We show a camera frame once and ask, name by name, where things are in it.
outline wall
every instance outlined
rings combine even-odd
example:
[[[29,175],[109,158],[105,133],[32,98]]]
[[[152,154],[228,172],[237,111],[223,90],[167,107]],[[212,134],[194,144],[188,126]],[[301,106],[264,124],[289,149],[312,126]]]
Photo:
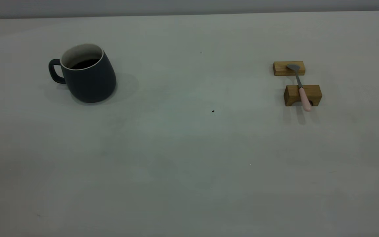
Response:
[[[379,0],[0,0],[0,18],[374,10]]]

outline mug rim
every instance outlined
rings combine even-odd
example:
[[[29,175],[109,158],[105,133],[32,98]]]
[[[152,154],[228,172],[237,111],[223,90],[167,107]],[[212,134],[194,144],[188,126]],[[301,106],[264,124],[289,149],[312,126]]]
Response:
[[[93,44],[93,43],[83,43],[83,44],[78,44],[78,45],[76,45],[76,46],[74,46],[74,47],[71,47],[71,48],[67,49],[67,50],[62,54],[61,58],[59,59],[59,62],[60,62],[60,64],[61,64],[61,66],[64,67],[65,69],[68,69],[68,70],[71,70],[71,71],[81,71],[81,70],[86,70],[86,69],[91,68],[92,66],[88,66],[88,67],[86,67],[86,68],[82,68],[82,69],[72,69],[72,68],[69,68],[69,67],[65,66],[65,65],[63,64],[63,62],[62,62],[62,58],[63,58],[63,56],[64,56],[68,51],[70,51],[70,50],[72,50],[72,49],[74,49],[74,48],[77,48],[77,47],[83,46],[83,45],[93,45],[93,46],[98,47],[98,48],[102,51],[102,56],[99,58],[99,60],[97,61],[97,63],[93,64],[92,66],[95,66],[96,64],[98,64],[98,63],[102,60],[102,58],[103,58],[104,55],[105,55],[105,51],[102,49],[102,47],[100,47],[99,45]]]

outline wooden block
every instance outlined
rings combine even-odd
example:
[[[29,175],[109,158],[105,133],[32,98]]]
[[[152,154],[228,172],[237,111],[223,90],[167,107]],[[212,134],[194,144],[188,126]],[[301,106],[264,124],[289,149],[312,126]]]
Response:
[[[304,85],[305,93],[312,106],[318,106],[322,98],[322,93],[319,85]],[[285,93],[283,94],[285,98],[286,106],[292,106],[293,103],[301,101],[299,96],[299,89],[297,85],[287,85]]]
[[[273,71],[275,76],[293,76],[295,75],[295,71],[288,69],[288,64],[298,64],[301,66],[299,69],[299,75],[305,75],[305,65],[303,61],[288,61],[288,62],[274,62],[273,63]]]

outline mug handle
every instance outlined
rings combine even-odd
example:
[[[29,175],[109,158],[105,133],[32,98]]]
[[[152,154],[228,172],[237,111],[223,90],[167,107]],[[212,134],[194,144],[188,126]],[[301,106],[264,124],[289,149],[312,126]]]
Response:
[[[58,76],[57,72],[55,72],[54,65],[61,65],[59,59],[54,59],[49,62],[49,73],[51,74],[52,79],[60,84],[66,84],[65,79]]]

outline coffee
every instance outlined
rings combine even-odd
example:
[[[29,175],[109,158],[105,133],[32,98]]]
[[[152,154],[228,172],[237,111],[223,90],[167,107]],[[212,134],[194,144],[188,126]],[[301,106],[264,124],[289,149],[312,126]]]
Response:
[[[71,69],[84,69],[88,68],[89,66],[95,65],[99,59],[90,59],[90,60],[85,60],[83,62],[77,63],[76,65],[72,66]]]

